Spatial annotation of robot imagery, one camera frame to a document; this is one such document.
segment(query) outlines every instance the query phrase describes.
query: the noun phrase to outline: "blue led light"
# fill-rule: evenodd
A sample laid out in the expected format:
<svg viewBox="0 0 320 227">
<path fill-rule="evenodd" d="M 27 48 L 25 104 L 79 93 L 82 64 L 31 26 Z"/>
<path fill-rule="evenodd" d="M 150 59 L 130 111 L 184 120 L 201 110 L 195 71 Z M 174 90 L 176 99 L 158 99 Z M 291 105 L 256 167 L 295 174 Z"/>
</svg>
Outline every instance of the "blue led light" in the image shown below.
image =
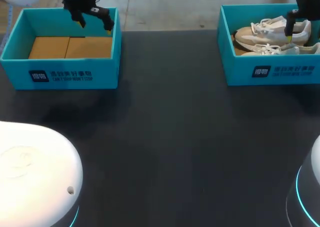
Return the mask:
<svg viewBox="0 0 320 227">
<path fill-rule="evenodd" d="M 320 227 L 317 222 L 315 222 L 315 220 L 310 216 L 310 214 L 307 212 L 306 208 L 304 207 L 304 205 L 302 204 L 302 201 L 300 199 L 300 195 L 299 195 L 299 191 L 298 191 L 298 177 L 299 177 L 299 173 L 300 173 L 300 170 L 301 170 L 301 167 L 298 171 L 298 174 L 296 175 L 296 180 L 295 180 L 295 190 L 296 190 L 296 195 L 298 196 L 298 200 L 299 200 L 299 203 L 303 209 L 303 211 L 305 212 L 306 216 L 308 216 L 308 218 L 312 221 L 312 223 L 314 223 L 314 225 L 316 227 Z"/>
<path fill-rule="evenodd" d="M 76 210 L 75 217 L 69 227 L 72 227 L 74 225 L 74 223 L 76 222 L 76 218 L 78 216 L 78 213 L 79 213 L 79 206 L 78 206 L 78 209 Z"/>
</svg>

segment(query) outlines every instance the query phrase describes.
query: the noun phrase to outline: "black table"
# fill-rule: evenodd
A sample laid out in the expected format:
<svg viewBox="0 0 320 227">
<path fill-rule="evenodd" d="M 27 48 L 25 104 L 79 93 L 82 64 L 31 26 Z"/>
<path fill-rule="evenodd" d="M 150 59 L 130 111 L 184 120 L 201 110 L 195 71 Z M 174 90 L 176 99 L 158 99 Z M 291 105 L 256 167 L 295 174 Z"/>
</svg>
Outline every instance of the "black table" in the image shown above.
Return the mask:
<svg viewBox="0 0 320 227">
<path fill-rule="evenodd" d="M 17 91 L 0 117 L 65 135 L 84 184 L 77 227 L 285 227 L 320 134 L 320 89 L 228 87 L 216 31 L 124 32 L 117 90 Z"/>
</svg>

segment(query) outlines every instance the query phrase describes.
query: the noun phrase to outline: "blue cardboard box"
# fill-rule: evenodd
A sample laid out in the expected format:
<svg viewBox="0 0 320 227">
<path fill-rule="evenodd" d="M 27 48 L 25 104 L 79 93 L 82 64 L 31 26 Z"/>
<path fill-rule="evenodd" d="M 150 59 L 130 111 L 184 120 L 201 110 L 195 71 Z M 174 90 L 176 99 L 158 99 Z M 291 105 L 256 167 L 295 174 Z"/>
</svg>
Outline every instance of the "blue cardboard box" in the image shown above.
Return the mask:
<svg viewBox="0 0 320 227">
<path fill-rule="evenodd" d="M 231 35 L 238 29 L 259 23 L 262 19 L 286 16 L 297 9 L 296 4 L 222 5 L 217 30 L 217 42 L 227 84 L 287 85 L 319 84 L 320 55 L 260 55 L 236 56 Z M 318 39 L 319 28 L 312 23 L 313 37 Z"/>
<path fill-rule="evenodd" d="M 85 28 L 63 8 L 23 9 L 0 57 L 16 90 L 115 89 L 121 56 L 121 26 L 117 8 L 111 34 L 103 22 L 84 14 Z M 112 37 L 110 58 L 28 59 L 36 37 Z"/>
</svg>

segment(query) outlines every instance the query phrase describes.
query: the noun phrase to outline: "white sneaker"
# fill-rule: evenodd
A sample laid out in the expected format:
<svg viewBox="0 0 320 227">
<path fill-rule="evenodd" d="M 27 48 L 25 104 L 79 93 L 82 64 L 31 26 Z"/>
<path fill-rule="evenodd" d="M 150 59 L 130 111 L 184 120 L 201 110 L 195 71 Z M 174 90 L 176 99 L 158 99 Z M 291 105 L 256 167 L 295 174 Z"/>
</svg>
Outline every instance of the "white sneaker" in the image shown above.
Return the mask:
<svg viewBox="0 0 320 227">
<path fill-rule="evenodd" d="M 298 46 L 294 43 L 282 47 L 276 45 L 255 45 L 253 52 L 242 54 L 242 56 L 272 56 L 272 55 L 320 55 L 320 43 L 314 46 Z"/>
<path fill-rule="evenodd" d="M 295 44 L 286 44 L 283 47 L 269 44 L 256 44 L 253 52 L 242 54 L 242 56 L 273 56 L 273 55 L 299 55 L 300 49 Z"/>
<path fill-rule="evenodd" d="M 244 48 L 254 51 L 255 45 L 284 46 L 289 44 L 285 35 L 287 20 L 283 16 L 273 19 L 263 19 L 260 23 L 251 23 L 251 27 L 240 28 L 235 33 L 235 41 Z M 311 34 L 311 22 L 297 22 L 293 28 L 291 43 L 303 46 Z"/>
</svg>

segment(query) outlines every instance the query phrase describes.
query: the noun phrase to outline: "concrete floor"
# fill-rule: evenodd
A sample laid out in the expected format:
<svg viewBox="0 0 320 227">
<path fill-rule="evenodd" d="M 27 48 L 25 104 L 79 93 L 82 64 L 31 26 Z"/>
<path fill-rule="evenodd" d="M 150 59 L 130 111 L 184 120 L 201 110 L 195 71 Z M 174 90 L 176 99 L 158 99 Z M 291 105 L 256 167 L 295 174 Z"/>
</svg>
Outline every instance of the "concrete floor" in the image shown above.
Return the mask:
<svg viewBox="0 0 320 227">
<path fill-rule="evenodd" d="M 100 0 L 101 7 L 118 7 L 122 29 L 216 29 L 221 5 L 295 3 L 296 0 Z"/>
</svg>

